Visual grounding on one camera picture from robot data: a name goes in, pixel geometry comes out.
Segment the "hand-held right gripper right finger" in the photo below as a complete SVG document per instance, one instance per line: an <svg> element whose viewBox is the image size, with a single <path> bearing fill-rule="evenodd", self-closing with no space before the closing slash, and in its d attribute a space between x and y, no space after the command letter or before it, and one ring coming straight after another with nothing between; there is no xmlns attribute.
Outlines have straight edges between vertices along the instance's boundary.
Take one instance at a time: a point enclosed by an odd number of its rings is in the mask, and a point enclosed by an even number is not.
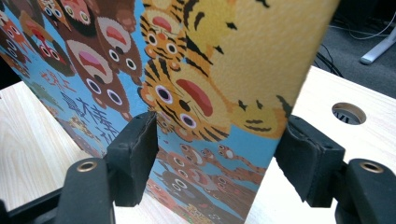
<svg viewBox="0 0 396 224"><path fill-rule="evenodd" d="M330 207L332 174L346 150L304 119L290 116L276 148L276 162L303 202Z"/></svg>

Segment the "white metal stand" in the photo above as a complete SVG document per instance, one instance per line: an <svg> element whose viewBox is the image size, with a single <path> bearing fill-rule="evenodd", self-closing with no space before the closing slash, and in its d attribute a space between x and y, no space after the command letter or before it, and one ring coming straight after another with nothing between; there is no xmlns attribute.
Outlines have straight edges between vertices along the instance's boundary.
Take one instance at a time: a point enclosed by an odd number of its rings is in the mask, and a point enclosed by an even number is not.
<svg viewBox="0 0 396 224"><path fill-rule="evenodd" d="M370 49L360 58L360 63L369 65L372 64L376 59L378 59L383 53L390 49L396 43L396 27L391 31L391 33L385 37L376 46Z"/></svg>

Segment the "colourful picture book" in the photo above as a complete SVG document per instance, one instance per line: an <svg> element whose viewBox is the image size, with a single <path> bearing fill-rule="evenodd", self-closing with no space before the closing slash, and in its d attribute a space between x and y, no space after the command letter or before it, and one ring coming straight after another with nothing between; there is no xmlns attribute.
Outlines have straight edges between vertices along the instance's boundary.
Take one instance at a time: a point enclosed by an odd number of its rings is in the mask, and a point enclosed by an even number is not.
<svg viewBox="0 0 396 224"><path fill-rule="evenodd" d="M143 193L244 224L338 0L0 0L0 58L95 157L156 114Z"/></svg>

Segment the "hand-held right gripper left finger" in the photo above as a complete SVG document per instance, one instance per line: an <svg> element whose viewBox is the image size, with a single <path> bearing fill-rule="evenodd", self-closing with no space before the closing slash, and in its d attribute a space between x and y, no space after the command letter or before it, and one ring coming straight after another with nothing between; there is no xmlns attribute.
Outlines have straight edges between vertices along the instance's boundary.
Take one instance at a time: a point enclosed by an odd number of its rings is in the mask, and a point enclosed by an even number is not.
<svg viewBox="0 0 396 224"><path fill-rule="evenodd" d="M134 117L107 147L105 160L116 206L140 204L158 151L154 112Z"/></svg>

